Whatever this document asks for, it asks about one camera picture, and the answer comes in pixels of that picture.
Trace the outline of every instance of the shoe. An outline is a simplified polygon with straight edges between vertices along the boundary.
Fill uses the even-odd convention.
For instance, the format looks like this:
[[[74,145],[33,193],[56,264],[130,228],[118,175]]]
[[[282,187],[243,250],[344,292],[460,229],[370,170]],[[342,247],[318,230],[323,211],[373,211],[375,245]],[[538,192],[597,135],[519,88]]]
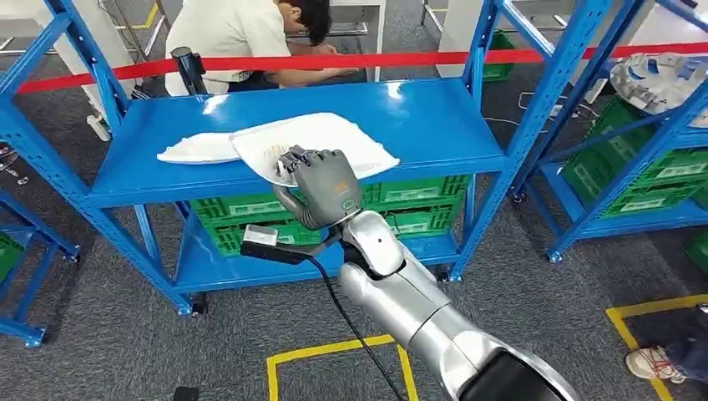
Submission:
[[[633,351],[625,357],[625,363],[627,369],[638,378],[668,378],[676,384],[686,380],[686,377],[671,365],[671,361],[661,347]]]

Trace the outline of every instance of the robotic arm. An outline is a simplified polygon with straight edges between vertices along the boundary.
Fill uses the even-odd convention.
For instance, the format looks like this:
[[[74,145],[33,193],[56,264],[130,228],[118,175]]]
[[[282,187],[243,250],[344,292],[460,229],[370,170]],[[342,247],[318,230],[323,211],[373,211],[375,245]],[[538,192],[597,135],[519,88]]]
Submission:
[[[307,204],[274,185],[278,199],[304,226],[329,227],[330,235],[318,246],[286,246],[276,243],[277,233],[249,226],[243,255],[296,264],[339,241],[341,289],[424,361],[447,400],[579,400],[542,359],[510,347],[455,309],[386,221],[362,211],[357,178],[341,151],[296,146],[281,157],[281,167],[294,176]]]

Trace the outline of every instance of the yellow floor marking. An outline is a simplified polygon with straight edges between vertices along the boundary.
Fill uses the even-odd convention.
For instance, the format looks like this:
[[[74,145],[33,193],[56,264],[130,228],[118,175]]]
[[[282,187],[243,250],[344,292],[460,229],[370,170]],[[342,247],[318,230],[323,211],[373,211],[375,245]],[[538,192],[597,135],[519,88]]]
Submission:
[[[159,11],[159,8],[157,7],[157,3],[154,4],[152,9],[150,9],[150,12],[148,13],[148,17],[145,19],[145,22],[142,25],[132,25],[132,29],[148,29],[153,26],[153,22],[155,17],[157,16],[157,12]],[[125,26],[119,25],[115,27],[116,29],[125,29]]]
[[[384,345],[393,343],[393,337],[388,334],[376,337],[364,338],[364,341],[369,347],[376,345]],[[362,343],[359,340],[342,341],[340,343],[320,345],[317,347],[300,348],[286,353],[278,353],[272,357],[268,357],[265,365],[268,372],[268,399],[270,401],[278,400],[278,363],[285,363],[297,359],[312,358],[325,355],[328,353],[340,353],[352,349],[362,348]],[[397,346],[398,358],[401,360],[401,368],[403,370],[403,382],[406,384],[406,391],[410,401],[418,401],[416,384],[413,381],[413,372],[411,370],[411,361],[408,359],[406,351]]]
[[[408,359],[408,353],[403,347],[397,345],[398,358],[401,359],[401,369],[403,370],[403,382],[406,384],[406,392],[408,393],[408,401],[418,401],[418,391],[416,390],[416,382],[413,380],[413,371],[411,369],[411,360]]]
[[[661,301],[645,302],[628,307],[616,307],[621,317],[645,315],[647,313],[664,312],[683,307],[694,307],[697,303],[708,302],[708,294],[692,295],[690,297],[662,299]]]
[[[629,349],[635,350],[639,349],[640,345],[637,343],[635,336],[632,335],[629,328],[625,324],[626,317],[634,317],[645,315],[648,313],[666,312],[674,309],[683,309],[687,307],[694,307],[697,303],[708,302],[708,294],[692,295],[689,297],[681,298],[671,298],[662,299],[660,301],[652,301],[640,303],[638,305],[629,305],[626,307],[611,307],[604,312],[609,317],[612,322],[614,329],[625,341]],[[656,395],[659,396],[661,401],[673,401],[669,389],[666,387],[664,382],[658,378],[653,378],[650,380],[651,387],[656,391]]]

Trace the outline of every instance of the gray carpet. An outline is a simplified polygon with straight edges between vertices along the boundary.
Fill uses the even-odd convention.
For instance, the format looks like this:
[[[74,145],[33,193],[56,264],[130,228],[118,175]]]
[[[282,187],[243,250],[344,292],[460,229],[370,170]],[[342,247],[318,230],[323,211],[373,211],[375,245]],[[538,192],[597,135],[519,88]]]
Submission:
[[[417,4],[389,1],[386,51],[435,49],[435,35],[419,28]],[[339,43],[344,50],[355,43]],[[159,57],[161,48],[155,49]],[[0,70],[9,59],[0,59]],[[518,67],[507,83],[487,84],[483,114],[518,119],[518,92],[533,90],[540,67]],[[39,77],[64,72],[47,58]],[[386,79],[426,77],[430,68],[386,69]],[[145,91],[158,94],[161,82]],[[90,108],[80,90],[20,96],[16,104],[57,147],[79,175],[91,181],[106,150],[83,122]],[[510,125],[493,123],[500,142]],[[568,136],[587,129],[574,122]],[[47,223],[83,247],[79,266],[57,259],[30,317],[48,325],[48,343],[27,350],[0,337],[0,399],[171,399],[179,386],[200,388],[201,399],[258,400],[268,396],[266,358],[296,348],[352,339],[321,282],[246,288],[209,294],[203,317],[177,317],[116,250],[24,163],[31,183],[0,182]],[[488,177],[481,179],[480,192]],[[165,263],[174,263],[181,222],[169,205],[149,208]],[[115,211],[133,232],[130,209]],[[632,377],[622,358],[624,343],[604,315],[607,307],[702,293],[708,281],[680,247],[695,230],[583,241],[558,265],[547,263],[549,230],[533,206],[505,201],[485,235],[464,281],[444,287],[459,309],[481,327],[524,347],[555,366],[588,400],[657,399],[652,387]],[[30,261],[36,261],[33,255]],[[12,306],[24,274],[3,307]],[[367,336],[382,328],[342,300]],[[684,334],[694,315],[665,312],[628,322],[640,343],[668,342]],[[402,388],[395,348],[374,348]],[[440,399],[416,358],[412,370],[422,400]],[[393,399],[362,350],[284,363],[278,369],[280,399]],[[705,399],[696,383],[669,384],[675,399]]]

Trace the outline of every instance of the green storage bin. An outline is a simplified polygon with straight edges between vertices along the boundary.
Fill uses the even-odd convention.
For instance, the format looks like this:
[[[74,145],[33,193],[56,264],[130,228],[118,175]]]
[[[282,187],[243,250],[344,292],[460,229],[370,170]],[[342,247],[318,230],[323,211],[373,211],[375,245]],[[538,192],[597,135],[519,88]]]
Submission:
[[[0,282],[18,263],[24,247],[15,242],[9,235],[0,232]]]
[[[694,195],[693,195],[693,201],[700,206],[701,208],[705,209],[708,211],[708,185],[704,186],[703,188],[699,189]]]
[[[708,180],[708,149],[678,149],[652,163],[636,185],[671,180]]]
[[[605,135],[640,118],[638,110],[615,97],[603,110],[586,138]],[[588,206],[625,163],[636,156],[654,132],[654,127],[644,126],[582,150],[566,162],[561,175],[580,201]],[[693,190],[706,180],[708,149],[672,150],[650,165],[613,203],[606,216],[675,206],[685,199],[684,188],[690,187]],[[652,189],[662,185],[667,190],[648,195]],[[670,194],[668,188],[677,188],[678,192]]]
[[[686,254],[700,269],[708,274],[708,231],[703,231],[684,247]]]
[[[512,50],[515,47],[511,40],[501,32],[495,32],[492,35],[492,43],[489,45],[490,50]],[[505,81],[513,70],[513,63],[504,64],[485,64],[482,69],[483,82]]]
[[[321,241],[319,231],[307,230],[294,220],[251,222],[258,226],[278,230],[278,241],[290,245],[316,244]],[[222,256],[237,256],[240,254],[241,242],[245,227],[251,223],[240,223],[228,226],[205,226],[206,232],[214,242],[214,246]]]
[[[464,197],[468,175],[383,182],[362,187],[362,206],[374,211],[452,204]],[[282,221],[293,215],[273,194],[224,196],[192,200],[192,210],[204,227]]]
[[[468,184],[468,175],[380,182],[362,188],[362,203],[374,211],[451,205],[464,197]]]
[[[291,219],[273,194],[224,196],[191,200],[192,211],[205,227],[229,226],[257,221],[280,221]]]
[[[452,226],[460,204],[386,211],[382,216],[398,238],[439,236]]]
[[[704,184],[703,181],[697,181],[629,188],[612,202],[602,218],[669,209],[692,197]]]
[[[584,150],[569,161],[560,174],[586,206],[597,198],[614,176],[607,161],[593,148]]]

